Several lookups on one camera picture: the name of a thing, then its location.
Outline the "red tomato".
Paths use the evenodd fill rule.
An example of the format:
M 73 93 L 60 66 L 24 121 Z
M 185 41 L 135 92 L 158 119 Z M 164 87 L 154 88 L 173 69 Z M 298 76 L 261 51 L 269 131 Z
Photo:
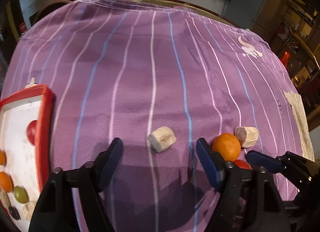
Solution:
M 246 163 L 244 160 L 240 160 L 240 159 L 237 159 L 233 162 L 236 166 L 238 166 L 239 168 L 242 168 L 242 169 L 247 169 L 247 170 L 250 170 L 251 167 L 249 166 L 248 163 Z
M 36 125 L 37 125 L 37 120 L 33 120 L 29 123 L 27 127 L 27 137 L 29 142 L 32 145 L 35 145 Z

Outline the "smallest orange mandarin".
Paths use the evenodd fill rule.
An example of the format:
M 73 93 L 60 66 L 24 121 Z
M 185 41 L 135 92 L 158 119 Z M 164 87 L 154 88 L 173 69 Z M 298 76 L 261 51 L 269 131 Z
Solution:
M 6 165 L 6 162 L 6 155 L 2 150 L 0 150 L 0 165 Z

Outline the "dark purple plum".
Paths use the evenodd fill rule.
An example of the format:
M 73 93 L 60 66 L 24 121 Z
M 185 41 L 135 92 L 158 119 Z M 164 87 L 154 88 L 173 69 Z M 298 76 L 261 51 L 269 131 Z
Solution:
M 12 216 L 13 219 L 15 220 L 20 220 L 20 215 L 18 213 L 18 210 L 14 206 L 9 207 L 9 213 Z

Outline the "large orange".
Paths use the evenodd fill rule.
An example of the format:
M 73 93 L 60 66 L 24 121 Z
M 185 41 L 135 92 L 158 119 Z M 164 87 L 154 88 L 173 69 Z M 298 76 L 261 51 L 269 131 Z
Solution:
M 225 161 L 235 161 L 240 156 L 241 145 L 235 135 L 223 133 L 215 138 L 212 150 L 218 152 Z

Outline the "large beige cork block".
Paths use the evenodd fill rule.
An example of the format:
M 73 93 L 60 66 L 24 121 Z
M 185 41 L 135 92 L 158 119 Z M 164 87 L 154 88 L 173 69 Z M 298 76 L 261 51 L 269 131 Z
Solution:
M 176 140 L 174 132 L 167 126 L 159 127 L 148 135 L 148 141 L 157 153 L 163 152 L 171 147 Z

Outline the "red rimmed white tray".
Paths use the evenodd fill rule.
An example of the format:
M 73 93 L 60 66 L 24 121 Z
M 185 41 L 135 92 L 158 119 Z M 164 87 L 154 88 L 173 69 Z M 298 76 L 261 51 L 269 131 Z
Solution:
M 30 201 L 37 201 L 49 173 L 49 140 L 54 94 L 46 85 L 20 90 L 1 100 L 1 150 L 6 172 L 14 186 L 23 187 Z M 27 127 L 37 120 L 35 145 Z

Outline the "green grape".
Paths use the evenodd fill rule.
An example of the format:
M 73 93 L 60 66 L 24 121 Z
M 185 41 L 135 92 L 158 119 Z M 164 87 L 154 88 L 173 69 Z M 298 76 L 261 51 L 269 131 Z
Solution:
M 14 197 L 17 202 L 21 204 L 26 204 L 29 202 L 29 197 L 26 190 L 21 186 L 14 187 Z

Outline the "small orange mandarin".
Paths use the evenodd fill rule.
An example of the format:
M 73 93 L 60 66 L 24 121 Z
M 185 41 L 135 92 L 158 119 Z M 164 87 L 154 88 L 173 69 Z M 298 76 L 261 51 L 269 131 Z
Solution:
M 12 192 L 14 188 L 12 179 L 6 172 L 0 172 L 0 186 L 5 192 Z

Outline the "small beige cork piece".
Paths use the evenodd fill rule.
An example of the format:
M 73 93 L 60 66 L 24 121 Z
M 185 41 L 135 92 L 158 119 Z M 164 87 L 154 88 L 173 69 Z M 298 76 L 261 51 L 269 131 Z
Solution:
M 0 191 L 0 199 L 1 199 L 1 203 L 3 204 L 3 207 L 5 207 L 5 209 L 9 209 L 11 207 L 11 203 L 8 198 L 8 195 L 3 190 Z

